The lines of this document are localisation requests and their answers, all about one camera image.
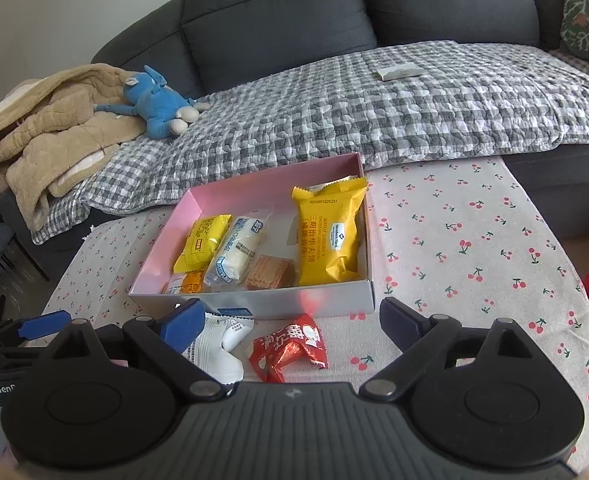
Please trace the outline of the white text snack packet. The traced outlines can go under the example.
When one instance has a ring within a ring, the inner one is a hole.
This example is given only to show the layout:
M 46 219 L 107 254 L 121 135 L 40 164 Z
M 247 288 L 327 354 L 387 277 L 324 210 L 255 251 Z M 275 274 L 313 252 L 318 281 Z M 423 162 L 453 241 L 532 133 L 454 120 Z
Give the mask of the white text snack packet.
M 222 385 L 244 380 L 244 364 L 232 352 L 252 332 L 252 318 L 206 314 L 204 327 L 183 357 Z

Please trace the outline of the small orange snack pack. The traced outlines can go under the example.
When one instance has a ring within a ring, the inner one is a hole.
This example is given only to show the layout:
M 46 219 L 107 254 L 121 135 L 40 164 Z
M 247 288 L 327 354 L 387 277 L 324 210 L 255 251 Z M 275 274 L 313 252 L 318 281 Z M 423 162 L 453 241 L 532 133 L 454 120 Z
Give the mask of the small orange snack pack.
M 202 291 L 203 271 L 174 273 L 164 286 L 163 292 L 168 295 L 194 295 Z

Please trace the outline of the clear blue cream sandwich pack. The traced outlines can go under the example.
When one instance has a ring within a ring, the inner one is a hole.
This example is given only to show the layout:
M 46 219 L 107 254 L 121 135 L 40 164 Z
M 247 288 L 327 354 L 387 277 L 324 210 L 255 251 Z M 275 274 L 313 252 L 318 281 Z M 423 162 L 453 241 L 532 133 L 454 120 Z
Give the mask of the clear blue cream sandwich pack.
M 263 242 L 265 222 L 263 218 L 248 216 L 232 222 L 206 270 L 206 286 L 217 288 L 241 283 Z

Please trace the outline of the red snack packet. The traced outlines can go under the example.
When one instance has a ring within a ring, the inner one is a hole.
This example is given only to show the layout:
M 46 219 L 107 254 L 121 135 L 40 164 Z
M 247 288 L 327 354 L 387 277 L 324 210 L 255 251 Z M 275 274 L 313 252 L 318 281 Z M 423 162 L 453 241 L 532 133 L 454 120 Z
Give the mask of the red snack packet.
M 325 340 L 319 326 L 308 314 L 274 333 L 255 338 L 249 348 L 249 363 L 261 382 L 285 382 L 284 368 L 307 360 L 321 370 L 328 367 Z

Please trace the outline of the small yellow snack pack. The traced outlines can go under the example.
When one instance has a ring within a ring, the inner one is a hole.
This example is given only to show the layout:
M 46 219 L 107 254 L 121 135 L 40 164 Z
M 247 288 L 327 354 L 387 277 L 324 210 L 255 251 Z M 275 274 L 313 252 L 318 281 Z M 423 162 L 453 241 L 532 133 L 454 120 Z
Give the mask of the small yellow snack pack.
M 197 220 L 174 263 L 173 271 L 188 273 L 206 270 L 231 223 L 231 214 L 217 214 Z

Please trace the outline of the brown wafer biscuit pack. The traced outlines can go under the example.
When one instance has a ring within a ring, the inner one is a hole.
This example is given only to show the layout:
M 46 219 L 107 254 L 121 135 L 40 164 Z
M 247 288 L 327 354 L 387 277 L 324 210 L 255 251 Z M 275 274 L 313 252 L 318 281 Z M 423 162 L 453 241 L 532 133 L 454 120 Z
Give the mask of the brown wafer biscuit pack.
M 261 255 L 253 263 L 244 284 L 251 290 L 285 288 L 293 284 L 295 277 L 296 269 L 292 260 Z

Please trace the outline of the large yellow snack pack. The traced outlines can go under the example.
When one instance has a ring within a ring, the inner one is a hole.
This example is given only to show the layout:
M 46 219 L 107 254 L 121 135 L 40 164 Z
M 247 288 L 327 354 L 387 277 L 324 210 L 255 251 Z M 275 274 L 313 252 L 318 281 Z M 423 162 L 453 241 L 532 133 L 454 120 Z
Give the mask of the large yellow snack pack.
M 292 189 L 298 207 L 300 286 L 359 278 L 357 214 L 366 190 L 364 177 L 329 183 L 316 191 Z

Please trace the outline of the cherry print tablecloth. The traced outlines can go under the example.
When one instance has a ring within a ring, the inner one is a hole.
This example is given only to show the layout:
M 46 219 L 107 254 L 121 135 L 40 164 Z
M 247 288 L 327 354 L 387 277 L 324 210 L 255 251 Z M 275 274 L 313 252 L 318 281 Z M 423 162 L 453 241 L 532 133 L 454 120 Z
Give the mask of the cherry print tablecloth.
M 467 327 L 510 318 L 575 390 L 585 422 L 569 464 L 589 468 L 589 300 L 564 249 L 503 160 L 392 166 L 366 178 L 375 310 L 314 318 L 328 367 L 299 360 L 285 368 L 287 382 L 359 386 L 396 359 L 399 349 L 379 325 L 380 302 L 388 297 L 422 316 L 445 314 Z M 97 327 L 150 315 L 130 290 L 173 209 L 95 226 L 46 311 L 67 311 Z M 274 333 L 295 319 L 252 318 L 249 335 Z

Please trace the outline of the pink cardboard box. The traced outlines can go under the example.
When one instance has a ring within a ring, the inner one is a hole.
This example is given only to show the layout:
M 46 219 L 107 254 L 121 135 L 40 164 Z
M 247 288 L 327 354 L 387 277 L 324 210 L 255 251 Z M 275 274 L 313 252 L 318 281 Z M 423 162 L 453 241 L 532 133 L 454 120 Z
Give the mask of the pink cardboard box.
M 180 255 L 192 225 L 198 219 L 214 214 L 238 217 L 240 214 L 250 216 L 260 209 L 270 211 L 272 215 L 267 220 L 259 253 L 297 260 L 298 208 L 291 199 L 292 188 L 296 185 L 308 188 L 362 174 L 360 156 L 346 154 L 265 169 L 191 188 L 176 204 L 151 246 L 131 287 L 131 298 L 155 318 L 170 312 L 179 302 L 190 299 L 188 295 L 167 294 L 165 286 L 171 280 L 174 261 Z M 356 281 L 267 290 L 204 290 L 197 297 L 212 313 L 256 320 L 291 320 L 303 313 L 312 318 L 372 313 L 375 294 L 366 207 L 363 204 L 357 215 L 360 246 L 359 278 Z

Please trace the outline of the beige fleece jacket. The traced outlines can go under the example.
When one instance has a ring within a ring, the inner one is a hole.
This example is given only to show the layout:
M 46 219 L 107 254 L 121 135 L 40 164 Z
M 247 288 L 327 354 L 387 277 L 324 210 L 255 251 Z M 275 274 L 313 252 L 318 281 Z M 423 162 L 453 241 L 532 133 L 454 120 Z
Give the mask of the beige fleece jacket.
M 14 193 L 35 233 L 49 202 L 104 168 L 121 144 L 146 131 L 137 116 L 101 112 L 123 104 L 128 70 L 104 63 L 23 81 L 0 101 L 0 193 Z

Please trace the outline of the blue plush toy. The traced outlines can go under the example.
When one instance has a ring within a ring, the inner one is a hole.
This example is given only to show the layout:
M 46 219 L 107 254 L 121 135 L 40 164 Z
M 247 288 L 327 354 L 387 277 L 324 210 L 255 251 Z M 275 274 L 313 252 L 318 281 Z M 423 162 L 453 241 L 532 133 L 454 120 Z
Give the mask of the blue plush toy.
M 208 102 L 181 96 L 168 86 L 165 76 L 148 65 L 142 72 L 127 78 L 123 97 L 126 104 L 97 104 L 96 112 L 138 116 L 145 120 L 147 136 L 153 140 L 181 136 L 211 108 Z

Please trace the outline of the grey checked quilt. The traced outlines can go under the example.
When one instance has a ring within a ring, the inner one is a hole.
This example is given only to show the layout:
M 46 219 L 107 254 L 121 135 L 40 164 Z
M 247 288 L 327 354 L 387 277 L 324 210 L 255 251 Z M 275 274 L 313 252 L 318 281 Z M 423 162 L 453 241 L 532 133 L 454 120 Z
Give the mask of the grey checked quilt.
M 381 81 L 413 63 L 421 76 Z M 35 244 L 93 210 L 127 216 L 188 188 L 357 153 L 366 169 L 501 155 L 560 236 L 589 234 L 589 74 L 540 49 L 427 41 L 325 58 L 212 94 L 172 142 L 125 143 L 52 204 Z

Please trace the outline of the white packet on quilt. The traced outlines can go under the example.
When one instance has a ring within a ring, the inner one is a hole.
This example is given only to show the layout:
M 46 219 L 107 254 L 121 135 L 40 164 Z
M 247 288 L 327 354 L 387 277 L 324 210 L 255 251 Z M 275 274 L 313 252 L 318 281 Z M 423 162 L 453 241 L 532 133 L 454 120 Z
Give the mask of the white packet on quilt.
M 381 81 L 392 81 L 403 78 L 421 76 L 425 71 L 413 63 L 403 63 L 376 70 L 376 75 Z

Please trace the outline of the dark grey sofa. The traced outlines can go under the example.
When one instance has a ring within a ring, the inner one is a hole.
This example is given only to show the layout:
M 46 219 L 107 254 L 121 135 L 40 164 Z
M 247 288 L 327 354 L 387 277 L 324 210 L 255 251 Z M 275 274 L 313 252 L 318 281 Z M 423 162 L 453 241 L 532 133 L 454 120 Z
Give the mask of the dark grey sofa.
M 338 54 L 426 39 L 560 48 L 563 0 L 170 0 L 97 60 L 165 68 L 190 96 Z

